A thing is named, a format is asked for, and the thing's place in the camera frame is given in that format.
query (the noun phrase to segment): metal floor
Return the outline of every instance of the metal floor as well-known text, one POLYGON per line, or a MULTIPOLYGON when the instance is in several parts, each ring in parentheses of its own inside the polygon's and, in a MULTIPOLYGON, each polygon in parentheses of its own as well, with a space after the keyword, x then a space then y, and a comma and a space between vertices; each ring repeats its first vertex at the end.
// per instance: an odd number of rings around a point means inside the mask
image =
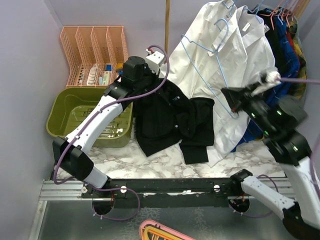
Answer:
MULTIPOLYGON (((274 178, 280 193, 294 197, 286 178, 274 178)), ((70 181, 42 186, 30 240, 139 240, 139 226, 152 219, 197 240, 294 240, 276 215, 267 218, 247 218, 230 208, 142 208, 132 220, 116 222, 93 217, 92 200, 81 198, 82 182, 70 181)), ((264 214, 269 210, 251 199, 248 213, 264 214)), ((119 217, 135 209, 116 209, 119 217)))

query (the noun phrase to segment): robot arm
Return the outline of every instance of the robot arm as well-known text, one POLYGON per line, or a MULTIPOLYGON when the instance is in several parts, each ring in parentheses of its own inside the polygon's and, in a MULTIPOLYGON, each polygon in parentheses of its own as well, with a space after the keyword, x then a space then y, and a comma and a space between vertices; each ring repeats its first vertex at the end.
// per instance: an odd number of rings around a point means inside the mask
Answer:
POLYGON ((273 108, 267 106, 259 93, 279 84, 279 77, 269 72, 261 79, 244 88, 221 91, 233 112, 245 111, 264 132, 263 142, 288 177, 297 202, 275 192, 250 174, 239 172, 231 178, 238 182, 244 193, 269 207, 294 237, 319 239, 320 200, 311 177, 311 149, 307 140, 295 130, 307 113, 293 96, 281 98, 273 108))
MULTIPOLYGON (((145 60, 130 57, 123 66, 121 79, 108 86, 85 121, 65 139, 56 137, 53 141, 55 163, 76 179, 98 189, 109 188, 110 178, 94 167, 86 153, 104 128, 133 101, 130 97, 159 84, 157 73, 165 58, 159 52, 149 53, 145 60), (126 100, 113 104, 121 99, 126 100)), ((232 188, 235 186, 237 193, 247 193, 269 207, 297 239, 320 239, 320 200, 310 173, 311 150, 307 140, 295 130, 307 114, 294 97, 284 97, 276 107, 269 108, 260 96, 278 85, 279 77, 277 72, 266 72, 261 82, 221 91, 233 112, 245 111, 264 131, 264 143, 286 173, 297 202, 264 185, 247 170, 231 176, 232 188)))
POLYGON ((110 179, 94 167, 94 163, 86 154, 105 127, 126 109, 135 96, 147 92, 149 88, 153 90, 154 86, 159 84, 157 74, 165 56, 158 51, 148 53, 146 59, 138 56, 129 57, 123 65, 121 78, 107 87, 90 115, 65 139, 56 137, 53 141, 56 165, 60 165, 76 179, 98 189, 103 188, 110 179))

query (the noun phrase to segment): wooden pole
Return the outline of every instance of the wooden pole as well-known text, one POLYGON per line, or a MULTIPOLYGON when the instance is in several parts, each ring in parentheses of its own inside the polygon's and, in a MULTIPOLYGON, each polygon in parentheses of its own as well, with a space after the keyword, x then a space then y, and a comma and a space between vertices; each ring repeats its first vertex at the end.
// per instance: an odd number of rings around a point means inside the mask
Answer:
POLYGON ((164 50, 168 53, 169 41, 169 22, 170 22, 170 0, 165 0, 165 34, 164 34, 164 50))
POLYGON ((297 19, 299 19, 302 14, 304 14, 304 11, 306 10, 308 4, 310 3, 310 0, 299 0, 298 3, 296 4, 297 10, 295 11, 295 16, 297 19))

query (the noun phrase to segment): marble countertop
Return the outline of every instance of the marble countertop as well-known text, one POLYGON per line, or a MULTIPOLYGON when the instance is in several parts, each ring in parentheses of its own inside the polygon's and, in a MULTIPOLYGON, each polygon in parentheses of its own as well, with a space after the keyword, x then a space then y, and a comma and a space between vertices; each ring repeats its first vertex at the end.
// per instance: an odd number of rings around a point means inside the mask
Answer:
MULTIPOLYGON (((249 170, 255 176, 285 176, 261 141, 251 141, 238 146, 236 152, 230 153, 211 168, 206 163, 186 165, 178 145, 146 157, 133 131, 131 136, 130 142, 122 148, 93 147, 88 156, 95 167, 112 179, 224 178, 242 169, 249 170)), ((69 176, 67 172, 59 169, 58 179, 69 176)))

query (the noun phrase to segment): white lab coat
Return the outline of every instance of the white lab coat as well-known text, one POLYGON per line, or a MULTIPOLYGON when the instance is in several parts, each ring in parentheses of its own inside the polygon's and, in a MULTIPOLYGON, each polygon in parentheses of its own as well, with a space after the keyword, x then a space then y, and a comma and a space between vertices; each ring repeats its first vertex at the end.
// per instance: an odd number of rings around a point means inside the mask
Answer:
MULTIPOLYGON (((263 19, 259 18, 262 22, 260 23, 256 16, 248 14, 244 7, 246 6, 240 7, 236 11, 238 29, 247 54, 246 68, 241 81, 242 87, 258 81, 259 72, 275 67, 276 63, 270 44, 265 37, 263 19), (250 24, 249 28, 243 31, 248 23, 250 24)), ((250 121, 249 116, 244 112, 240 112, 236 120, 230 117, 225 119, 219 131, 214 130, 214 145, 207 147, 209 165, 211 167, 236 147, 250 121)), ((213 124, 216 125, 218 122, 219 120, 213 117, 213 124)))
MULTIPOLYGON (((254 23, 251 16, 246 14, 246 11, 242 11, 243 8, 237 9, 234 6, 233 14, 230 16, 231 9, 227 9, 223 2, 227 6, 233 4, 232 0, 207 3, 201 8, 185 35, 208 49, 216 50, 221 44, 227 28, 226 24, 221 21, 218 23, 220 31, 215 22, 221 18, 226 19, 229 31, 225 41, 218 48, 218 57, 228 86, 242 87, 249 83, 249 79, 255 73, 264 70, 269 65, 274 66, 274 58, 269 43, 264 37, 264 25, 257 25, 259 22, 255 16, 252 16, 256 21, 254 23), (244 25, 248 21, 252 21, 249 29, 245 31, 246 35, 239 29, 238 21, 244 25)), ((189 43, 185 38, 182 41, 202 77, 214 90, 219 100, 229 109, 228 103, 221 93, 221 88, 226 85, 216 56, 194 43, 189 43)), ((181 42, 170 55, 169 61, 168 79, 179 86, 188 98, 205 97, 215 101, 213 107, 215 143, 213 146, 207 147, 208 164, 213 167, 229 154, 241 140, 247 129, 249 118, 244 112, 239 114, 238 119, 233 119, 229 115, 191 64, 181 42)), ((161 68, 162 73, 165 71, 166 65, 161 68)))

